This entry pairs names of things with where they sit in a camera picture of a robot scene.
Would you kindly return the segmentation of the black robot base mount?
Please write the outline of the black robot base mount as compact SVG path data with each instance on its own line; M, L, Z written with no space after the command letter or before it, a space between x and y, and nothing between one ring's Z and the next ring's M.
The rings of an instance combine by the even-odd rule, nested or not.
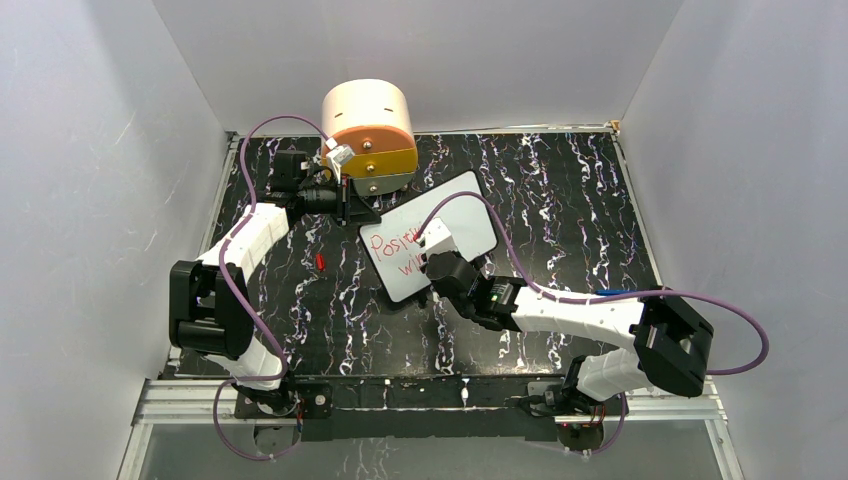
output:
M296 426L307 442L364 438L602 438L609 410L569 403L562 376L296 376L289 406L264 411L239 391L234 415L261 427Z

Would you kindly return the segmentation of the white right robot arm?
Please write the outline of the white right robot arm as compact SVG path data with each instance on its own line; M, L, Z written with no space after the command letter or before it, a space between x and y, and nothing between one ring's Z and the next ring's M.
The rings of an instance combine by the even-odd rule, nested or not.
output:
M554 332L612 346L572 362L563 399L577 414L639 388L687 398L703 392L714 329L681 298L566 292L560 302L558 292L537 292L520 278L488 277L456 252L426 256L423 272L461 317L488 330Z

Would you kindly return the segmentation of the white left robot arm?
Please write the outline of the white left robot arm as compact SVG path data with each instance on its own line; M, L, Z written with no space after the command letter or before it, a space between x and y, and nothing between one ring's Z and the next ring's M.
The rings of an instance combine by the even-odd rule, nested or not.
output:
M225 368L235 385L260 392L275 416L294 411L297 387L284 380L282 346L249 299L247 283L270 250L308 215L340 226L380 221L342 169L354 158L348 145L331 148L322 165L305 153L285 151L273 160L268 190L253 195L237 223L208 251L178 261L169 274L169 339Z

